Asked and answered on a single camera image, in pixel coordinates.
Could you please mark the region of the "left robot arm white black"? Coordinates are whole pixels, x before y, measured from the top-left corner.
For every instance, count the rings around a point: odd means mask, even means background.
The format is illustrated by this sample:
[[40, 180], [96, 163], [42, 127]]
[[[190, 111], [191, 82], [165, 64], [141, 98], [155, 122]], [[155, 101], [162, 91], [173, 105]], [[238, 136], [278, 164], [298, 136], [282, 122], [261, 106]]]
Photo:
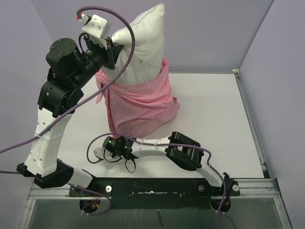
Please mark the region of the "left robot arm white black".
[[38, 121], [35, 140], [28, 158], [17, 165], [17, 172], [24, 177], [33, 177], [41, 188], [62, 187], [66, 184], [80, 186], [86, 196], [97, 190], [93, 175], [75, 169], [60, 159], [58, 152], [65, 128], [71, 119], [74, 107], [83, 97], [82, 87], [103, 67], [113, 70], [122, 45], [106, 39], [103, 48], [84, 37], [87, 50], [79, 50], [71, 38], [55, 41], [46, 55], [50, 66], [47, 81], [42, 86], [38, 99]]

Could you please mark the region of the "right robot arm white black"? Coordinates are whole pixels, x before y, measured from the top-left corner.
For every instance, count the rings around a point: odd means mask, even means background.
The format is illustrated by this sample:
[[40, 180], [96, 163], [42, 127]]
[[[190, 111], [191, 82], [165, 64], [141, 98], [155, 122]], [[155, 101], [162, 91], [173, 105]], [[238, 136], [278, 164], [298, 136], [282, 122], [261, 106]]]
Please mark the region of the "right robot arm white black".
[[169, 137], [158, 139], [108, 136], [102, 148], [112, 156], [131, 161], [146, 156], [165, 156], [179, 168], [199, 173], [217, 195], [239, 191], [235, 181], [230, 181], [226, 173], [217, 171], [210, 164], [212, 157], [210, 151], [203, 149], [198, 142], [179, 132], [172, 132]]

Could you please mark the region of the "pink satin rose pillowcase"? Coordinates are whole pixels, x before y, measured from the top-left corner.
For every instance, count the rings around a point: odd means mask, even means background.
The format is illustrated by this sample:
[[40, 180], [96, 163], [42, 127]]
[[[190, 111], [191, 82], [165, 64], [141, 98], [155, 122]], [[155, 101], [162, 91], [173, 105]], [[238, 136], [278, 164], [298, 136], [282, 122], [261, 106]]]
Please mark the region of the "pink satin rose pillowcase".
[[131, 85], [113, 83], [97, 96], [96, 102], [102, 99], [110, 131], [135, 138], [143, 138], [172, 121], [180, 108], [172, 94], [167, 59], [163, 59], [154, 79]]

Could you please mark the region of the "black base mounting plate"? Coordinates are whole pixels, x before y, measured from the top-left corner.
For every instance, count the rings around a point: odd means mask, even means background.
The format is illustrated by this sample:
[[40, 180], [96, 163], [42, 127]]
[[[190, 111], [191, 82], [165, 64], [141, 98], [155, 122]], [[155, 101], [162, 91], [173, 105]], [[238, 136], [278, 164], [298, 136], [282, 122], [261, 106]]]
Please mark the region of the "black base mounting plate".
[[238, 192], [212, 187], [204, 178], [94, 178], [88, 190], [112, 199], [112, 209], [217, 208]]

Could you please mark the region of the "aluminium frame rail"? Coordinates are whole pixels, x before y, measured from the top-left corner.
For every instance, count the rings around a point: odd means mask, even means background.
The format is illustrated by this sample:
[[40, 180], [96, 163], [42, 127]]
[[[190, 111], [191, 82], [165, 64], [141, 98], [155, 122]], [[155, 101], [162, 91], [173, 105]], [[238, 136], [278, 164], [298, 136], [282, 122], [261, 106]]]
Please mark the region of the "aluminium frame rail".
[[[172, 131], [194, 137], [211, 149], [212, 155], [207, 157], [210, 163], [229, 173], [231, 199], [273, 198], [281, 228], [290, 229], [278, 182], [269, 178], [238, 72], [172, 73], [170, 81], [181, 108], [176, 119], [153, 132], [151, 138]], [[220, 201], [223, 193], [213, 191], [202, 177], [179, 170], [158, 156], [138, 162], [136, 177], [120, 168], [106, 169], [101, 164], [81, 161], [81, 155], [87, 152], [85, 144], [106, 131], [104, 104], [87, 102], [68, 125], [59, 156], [74, 167], [94, 173], [94, 188], [100, 187], [103, 193], [110, 190], [113, 209], [208, 208], [211, 200]]]

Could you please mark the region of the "pink pillow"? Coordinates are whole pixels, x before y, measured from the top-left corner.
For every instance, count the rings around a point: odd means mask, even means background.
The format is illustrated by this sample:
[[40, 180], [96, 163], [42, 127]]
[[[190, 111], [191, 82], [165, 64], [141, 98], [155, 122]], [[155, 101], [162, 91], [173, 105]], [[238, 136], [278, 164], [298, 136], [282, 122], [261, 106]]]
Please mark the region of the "pink pillow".
[[[164, 56], [164, 14], [165, 5], [160, 3], [141, 13], [130, 26], [135, 36], [135, 48], [127, 69], [115, 81], [119, 84], [141, 84], [154, 79], [161, 70]], [[115, 70], [102, 67], [101, 71], [111, 81], [127, 62], [132, 39], [129, 30], [124, 27], [112, 35], [112, 42], [122, 45]]]

